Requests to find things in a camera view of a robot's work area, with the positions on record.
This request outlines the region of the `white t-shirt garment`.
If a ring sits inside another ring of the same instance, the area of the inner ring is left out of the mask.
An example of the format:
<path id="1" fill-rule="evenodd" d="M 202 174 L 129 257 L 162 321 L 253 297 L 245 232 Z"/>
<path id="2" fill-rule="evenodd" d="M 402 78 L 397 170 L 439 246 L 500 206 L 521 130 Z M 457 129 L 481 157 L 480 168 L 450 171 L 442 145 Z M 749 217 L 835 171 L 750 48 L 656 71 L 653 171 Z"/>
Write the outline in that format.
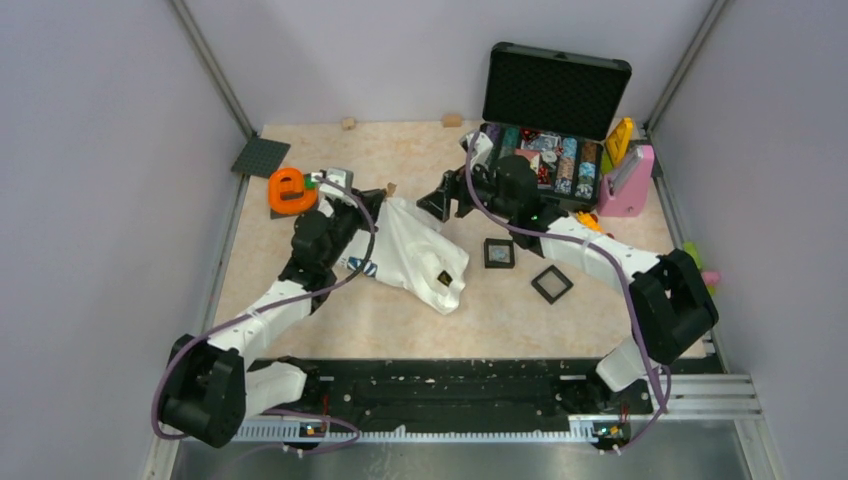
<path id="1" fill-rule="evenodd" d="M 441 234 L 439 221 L 409 200 L 390 197 L 381 204 L 376 229 L 368 260 L 369 233 L 358 231 L 336 266 L 353 271 L 364 264 L 364 275 L 414 294 L 443 315 L 460 306 L 469 254 Z"/>

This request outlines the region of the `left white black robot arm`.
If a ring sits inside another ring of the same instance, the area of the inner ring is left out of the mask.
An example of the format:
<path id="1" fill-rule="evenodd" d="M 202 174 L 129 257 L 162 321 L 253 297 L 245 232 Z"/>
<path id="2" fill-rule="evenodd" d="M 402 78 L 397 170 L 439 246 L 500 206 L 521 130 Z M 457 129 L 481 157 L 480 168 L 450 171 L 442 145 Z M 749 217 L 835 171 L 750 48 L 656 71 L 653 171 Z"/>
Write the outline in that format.
<path id="1" fill-rule="evenodd" d="M 358 265 L 339 279 L 333 268 L 359 232 L 367 238 L 363 259 L 370 260 L 388 192 L 335 182 L 327 170 L 312 173 L 310 182 L 331 211 L 313 206 L 297 215 L 291 256 L 266 292 L 235 318 L 174 343 L 150 408 L 156 437 L 220 448 L 245 420 L 273 407 L 287 404 L 303 414 L 319 404 L 320 386 L 292 362 L 253 365 L 287 329 L 362 274 Z"/>

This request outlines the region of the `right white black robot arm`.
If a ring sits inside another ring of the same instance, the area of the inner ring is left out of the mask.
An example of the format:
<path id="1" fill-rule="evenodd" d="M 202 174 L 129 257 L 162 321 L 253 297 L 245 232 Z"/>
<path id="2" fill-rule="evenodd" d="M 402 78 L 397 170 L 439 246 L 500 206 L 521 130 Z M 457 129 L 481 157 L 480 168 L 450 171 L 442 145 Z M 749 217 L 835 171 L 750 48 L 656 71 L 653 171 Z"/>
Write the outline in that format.
<path id="1" fill-rule="evenodd" d="M 694 258 L 681 249 L 641 250 L 590 229 L 542 196 L 525 157 L 486 165 L 492 145 L 481 131 L 466 134 L 460 145 L 464 165 L 445 172 L 418 207 L 442 222 L 478 210 L 507 229 L 519 248 L 572 265 L 622 294 L 631 334 L 590 375 L 586 397 L 594 409 L 614 411 L 642 377 L 658 388 L 657 369 L 677 360 L 719 318 Z"/>

